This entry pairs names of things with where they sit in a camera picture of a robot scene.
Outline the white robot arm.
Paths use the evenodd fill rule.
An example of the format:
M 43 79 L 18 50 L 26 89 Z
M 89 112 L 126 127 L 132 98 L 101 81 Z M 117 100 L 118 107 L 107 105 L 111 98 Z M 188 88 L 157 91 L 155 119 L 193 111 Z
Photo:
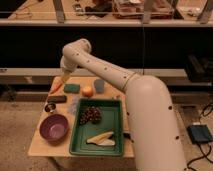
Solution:
M 167 86 L 159 78 L 139 75 L 91 54 L 79 39 L 63 47 L 61 68 L 81 66 L 125 94 L 133 153 L 138 171 L 186 171 L 177 118 Z

